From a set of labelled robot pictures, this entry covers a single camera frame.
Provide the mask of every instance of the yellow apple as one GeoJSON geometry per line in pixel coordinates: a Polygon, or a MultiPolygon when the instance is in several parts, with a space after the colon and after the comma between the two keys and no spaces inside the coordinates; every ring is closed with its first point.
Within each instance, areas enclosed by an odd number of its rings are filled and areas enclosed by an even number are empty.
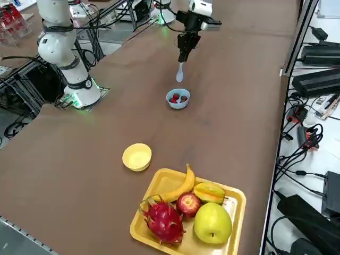
{"type": "Polygon", "coordinates": [[[210,202],[198,210],[194,220],[194,231],[205,243],[225,243],[232,232],[232,220],[222,206],[210,202]]]}

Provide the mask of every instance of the blue bowl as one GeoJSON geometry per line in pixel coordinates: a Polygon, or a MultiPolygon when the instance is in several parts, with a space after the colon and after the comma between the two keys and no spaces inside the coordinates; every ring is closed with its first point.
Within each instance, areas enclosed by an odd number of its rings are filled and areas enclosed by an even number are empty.
{"type": "Polygon", "coordinates": [[[189,103],[189,99],[190,99],[190,92],[187,91],[186,89],[173,89],[173,90],[170,90],[168,92],[168,94],[166,94],[166,101],[168,102],[170,107],[173,108],[173,109],[183,109],[183,108],[185,108],[189,103]],[[174,94],[180,95],[180,98],[177,100],[177,104],[174,104],[174,103],[169,101],[174,94]],[[179,103],[181,101],[182,96],[186,96],[188,99],[185,102],[179,103]]]}

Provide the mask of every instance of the red apple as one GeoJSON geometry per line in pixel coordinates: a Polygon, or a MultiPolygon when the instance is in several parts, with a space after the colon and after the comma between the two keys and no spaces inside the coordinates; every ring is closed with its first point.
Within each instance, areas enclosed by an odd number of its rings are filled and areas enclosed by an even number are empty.
{"type": "Polygon", "coordinates": [[[201,200],[194,193],[184,193],[177,199],[177,209],[185,217],[192,218],[201,207],[201,200]]]}

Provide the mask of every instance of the metal frame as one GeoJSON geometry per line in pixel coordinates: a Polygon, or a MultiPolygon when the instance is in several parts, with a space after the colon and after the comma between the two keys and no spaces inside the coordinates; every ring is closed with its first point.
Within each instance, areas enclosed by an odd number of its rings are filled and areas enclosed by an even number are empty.
{"type": "MultiPolygon", "coordinates": [[[[299,16],[299,20],[296,25],[296,30],[294,34],[293,41],[291,43],[290,49],[288,51],[288,55],[285,61],[285,64],[282,69],[282,76],[287,77],[287,88],[289,87],[290,84],[290,78],[294,69],[294,65],[296,62],[296,59],[299,55],[300,49],[302,47],[302,43],[306,34],[306,31],[309,27],[310,21],[313,17],[313,13],[317,7],[318,0],[304,0],[304,4],[301,10],[301,14],[299,16]]],[[[277,152],[276,156],[279,154],[279,150],[281,147],[281,142],[279,141],[278,147],[277,147],[277,152]]],[[[265,225],[263,228],[263,233],[262,233],[262,241],[261,241],[261,248],[259,254],[264,254],[265,252],[265,247],[266,247],[266,237],[267,237],[267,232],[268,232],[268,223],[269,223],[269,217],[270,217],[270,212],[271,212],[271,204],[273,202],[273,193],[272,189],[274,187],[274,179],[276,177],[275,173],[275,168],[273,170],[273,175],[271,179],[271,185],[270,185],[270,190],[269,190],[269,198],[268,198],[268,204],[267,204],[267,211],[266,211],[266,218],[265,218],[265,225]]]]}
{"type": "Polygon", "coordinates": [[[288,51],[288,55],[285,61],[285,64],[282,68],[282,76],[290,77],[292,75],[292,71],[295,65],[295,61],[299,55],[304,36],[307,32],[309,23],[312,19],[315,8],[318,4],[319,0],[305,0],[299,20],[297,22],[294,38],[290,49],[288,51]]]}

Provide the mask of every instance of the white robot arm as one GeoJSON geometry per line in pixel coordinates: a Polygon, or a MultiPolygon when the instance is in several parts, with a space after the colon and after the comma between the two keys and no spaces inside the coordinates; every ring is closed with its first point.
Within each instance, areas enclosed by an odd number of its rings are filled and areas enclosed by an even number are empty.
{"type": "Polygon", "coordinates": [[[74,107],[80,109],[96,103],[100,98],[100,90],[82,60],[72,53],[77,36],[75,31],[55,32],[49,29],[53,26],[73,26],[68,1],[37,0],[37,3],[45,31],[39,41],[39,55],[46,62],[55,64],[64,74],[68,82],[64,92],[72,97],[74,107]]]}

